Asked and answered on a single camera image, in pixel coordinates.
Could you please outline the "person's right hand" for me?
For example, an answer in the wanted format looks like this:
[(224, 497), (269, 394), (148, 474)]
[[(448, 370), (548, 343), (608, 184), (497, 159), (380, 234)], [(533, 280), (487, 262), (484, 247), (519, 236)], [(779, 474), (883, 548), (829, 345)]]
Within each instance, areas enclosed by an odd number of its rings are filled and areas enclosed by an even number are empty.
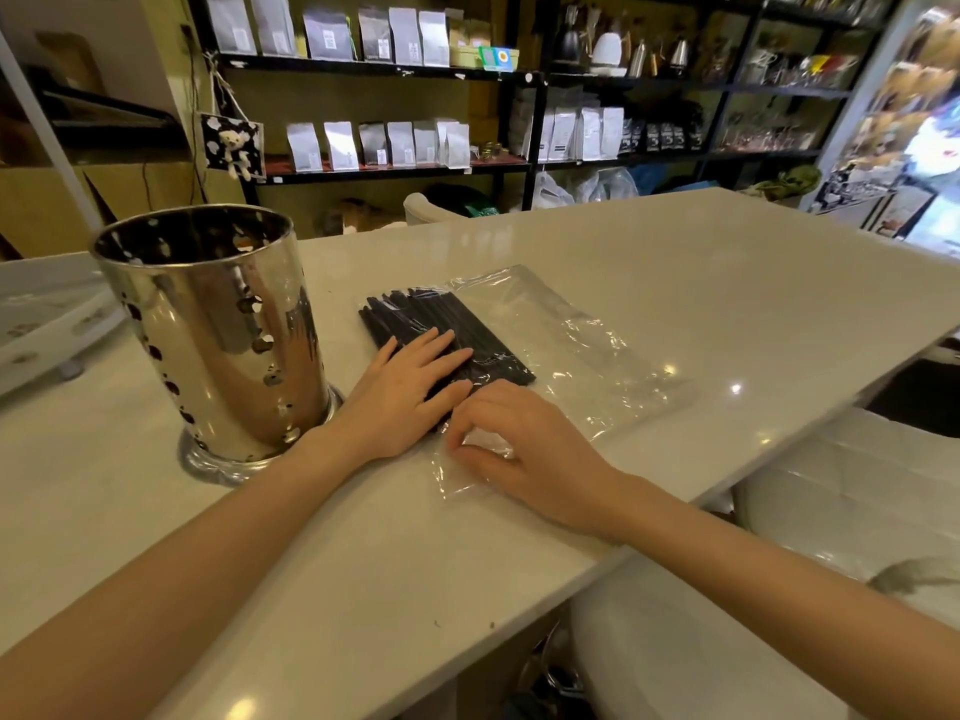
[(488, 483), (546, 520), (612, 544), (631, 544), (631, 479), (614, 469), (552, 403), (506, 381), (483, 386), (453, 412), (454, 446), (483, 447), (521, 466), (519, 483)]

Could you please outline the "person's left hand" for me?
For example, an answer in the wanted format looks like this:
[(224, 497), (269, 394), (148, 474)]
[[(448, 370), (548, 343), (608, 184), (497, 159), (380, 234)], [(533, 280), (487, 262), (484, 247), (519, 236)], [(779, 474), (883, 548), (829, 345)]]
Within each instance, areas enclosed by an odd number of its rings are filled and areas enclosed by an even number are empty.
[(433, 397), (436, 386), (422, 386), (415, 367), (447, 353), (454, 332), (431, 328), (403, 346), (393, 375), (371, 375), (369, 366), (335, 417), (320, 429), (324, 442), (351, 470), (402, 455), (434, 429), (472, 392), (469, 380), (456, 381)]

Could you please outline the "bundle of black straws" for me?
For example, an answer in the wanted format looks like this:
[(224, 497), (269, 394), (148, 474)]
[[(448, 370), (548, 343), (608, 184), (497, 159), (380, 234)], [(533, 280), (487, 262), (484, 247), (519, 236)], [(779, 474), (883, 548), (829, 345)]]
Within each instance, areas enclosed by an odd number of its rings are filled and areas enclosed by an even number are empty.
[(394, 338), (399, 349), (431, 328), (439, 334), (454, 332), (446, 353), (472, 349), (470, 360), (441, 378), (428, 392), (433, 398), (456, 381), (468, 380), (474, 389), (498, 380), (527, 387), (536, 375), (453, 292), (434, 288), (395, 289), (368, 297), (358, 315), (378, 348)]

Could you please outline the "clear plastic bag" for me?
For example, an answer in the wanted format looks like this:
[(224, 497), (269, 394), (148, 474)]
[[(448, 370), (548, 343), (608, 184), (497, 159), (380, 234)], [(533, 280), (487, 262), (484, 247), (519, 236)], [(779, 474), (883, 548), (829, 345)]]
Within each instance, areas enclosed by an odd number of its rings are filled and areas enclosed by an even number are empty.
[(689, 377), (655, 364), (525, 265), (414, 292), (439, 299), (433, 303), (442, 308), (439, 328), (455, 330), (456, 349), (473, 349), (455, 379), (468, 378), (479, 389), (527, 378), (528, 391), (556, 405), (599, 447), (699, 395)]

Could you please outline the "person's left forearm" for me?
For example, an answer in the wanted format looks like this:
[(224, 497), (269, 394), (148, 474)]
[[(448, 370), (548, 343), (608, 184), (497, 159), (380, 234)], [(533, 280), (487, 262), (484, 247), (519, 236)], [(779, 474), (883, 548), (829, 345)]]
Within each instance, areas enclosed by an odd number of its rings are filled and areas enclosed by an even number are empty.
[(371, 460), (330, 424), (0, 655), (0, 720), (145, 720)]

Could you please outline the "white chair backrest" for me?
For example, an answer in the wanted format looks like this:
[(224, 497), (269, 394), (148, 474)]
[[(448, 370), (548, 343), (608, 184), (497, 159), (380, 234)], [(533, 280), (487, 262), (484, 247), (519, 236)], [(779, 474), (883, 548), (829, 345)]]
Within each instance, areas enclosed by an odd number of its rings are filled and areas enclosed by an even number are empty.
[(408, 194), (403, 200), (403, 208), (408, 227), (456, 222), (468, 218), (431, 203), (422, 192)]

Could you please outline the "perforated silver metal holder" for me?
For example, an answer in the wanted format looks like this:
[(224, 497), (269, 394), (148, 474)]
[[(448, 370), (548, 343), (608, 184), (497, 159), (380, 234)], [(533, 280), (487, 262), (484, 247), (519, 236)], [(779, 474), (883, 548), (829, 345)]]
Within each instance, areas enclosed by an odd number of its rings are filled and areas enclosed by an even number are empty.
[(188, 474), (241, 485), (343, 404), (288, 216), (164, 209), (108, 225), (89, 251), (184, 422)]

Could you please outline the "row of short silver pouches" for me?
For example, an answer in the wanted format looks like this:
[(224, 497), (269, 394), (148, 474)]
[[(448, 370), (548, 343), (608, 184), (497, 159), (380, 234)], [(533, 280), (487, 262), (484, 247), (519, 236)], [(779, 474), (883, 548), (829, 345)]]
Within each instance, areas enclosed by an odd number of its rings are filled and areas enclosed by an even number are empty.
[(474, 168), (470, 127), (456, 119), (292, 122), (285, 134), (298, 175)]

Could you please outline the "crumpled white plastic bags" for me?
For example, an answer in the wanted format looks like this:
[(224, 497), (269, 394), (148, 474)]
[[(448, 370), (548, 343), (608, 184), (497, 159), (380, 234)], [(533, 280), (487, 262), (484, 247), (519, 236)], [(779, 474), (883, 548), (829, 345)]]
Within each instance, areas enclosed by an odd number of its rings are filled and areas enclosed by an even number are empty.
[(630, 169), (625, 167), (545, 170), (535, 176), (531, 209), (625, 201), (640, 196)]

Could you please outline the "row of small dark packets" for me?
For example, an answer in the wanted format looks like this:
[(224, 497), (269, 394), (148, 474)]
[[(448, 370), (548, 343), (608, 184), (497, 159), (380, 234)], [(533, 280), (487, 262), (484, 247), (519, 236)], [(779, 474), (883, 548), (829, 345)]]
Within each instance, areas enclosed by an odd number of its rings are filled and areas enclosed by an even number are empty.
[(697, 120), (624, 119), (618, 149), (620, 156), (704, 150), (703, 125)]

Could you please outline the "green and yellow boxes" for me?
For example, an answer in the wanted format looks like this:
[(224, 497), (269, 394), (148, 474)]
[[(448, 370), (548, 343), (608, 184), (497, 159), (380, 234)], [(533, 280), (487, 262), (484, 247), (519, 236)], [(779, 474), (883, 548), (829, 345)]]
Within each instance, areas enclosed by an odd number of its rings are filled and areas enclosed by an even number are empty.
[(452, 68), (512, 73), (520, 51), (495, 46), (492, 25), (484, 20), (447, 18), (449, 65)]

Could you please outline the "white plastic tray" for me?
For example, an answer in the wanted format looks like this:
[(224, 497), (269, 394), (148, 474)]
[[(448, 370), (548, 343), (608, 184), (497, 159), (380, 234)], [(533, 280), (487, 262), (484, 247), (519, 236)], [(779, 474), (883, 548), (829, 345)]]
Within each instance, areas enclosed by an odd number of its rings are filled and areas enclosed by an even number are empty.
[(89, 253), (0, 262), (0, 398), (50, 372), (80, 375), (81, 353), (124, 321)]

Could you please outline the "green crumpled bag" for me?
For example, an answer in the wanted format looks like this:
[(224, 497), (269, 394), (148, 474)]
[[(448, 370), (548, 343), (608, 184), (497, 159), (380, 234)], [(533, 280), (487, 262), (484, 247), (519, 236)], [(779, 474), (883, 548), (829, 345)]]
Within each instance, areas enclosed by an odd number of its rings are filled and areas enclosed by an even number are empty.
[(754, 183), (739, 193), (770, 204), (798, 209), (801, 200), (818, 189), (822, 177), (820, 168), (801, 165), (780, 172), (774, 179)]

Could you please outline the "wide black metal shelf unit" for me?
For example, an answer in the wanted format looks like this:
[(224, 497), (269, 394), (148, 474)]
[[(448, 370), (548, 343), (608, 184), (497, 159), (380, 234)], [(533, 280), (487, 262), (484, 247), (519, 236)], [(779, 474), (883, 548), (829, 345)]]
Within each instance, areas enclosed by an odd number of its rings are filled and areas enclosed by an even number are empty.
[[(901, 0), (507, 0), (507, 42), (520, 40), (522, 14), (532, 14), (531, 42), (522, 62), (541, 72), (542, 91), (518, 85), (523, 110), (519, 155), (543, 171), (581, 166), (678, 166), (691, 182), (710, 176), (723, 185), (771, 174), (775, 164), (813, 163), (853, 92), (857, 73), (877, 46)], [(622, 37), (628, 71), (636, 43), (651, 49), (641, 79), (590, 74), (599, 35)], [(633, 153), (575, 163), (538, 159), (547, 108), (580, 101), (622, 107), (625, 118), (697, 121), (703, 150)], [(733, 153), (714, 150), (735, 112), (794, 117), (818, 132), (809, 150)]]

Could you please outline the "dark wall shelf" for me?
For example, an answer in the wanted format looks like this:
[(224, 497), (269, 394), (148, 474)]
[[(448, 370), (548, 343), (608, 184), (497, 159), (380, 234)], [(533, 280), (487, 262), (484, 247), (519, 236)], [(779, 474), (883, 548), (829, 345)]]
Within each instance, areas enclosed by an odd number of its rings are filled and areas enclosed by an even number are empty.
[(187, 152), (183, 125), (167, 111), (70, 87), (40, 66), (28, 65), (25, 73), (66, 149)]

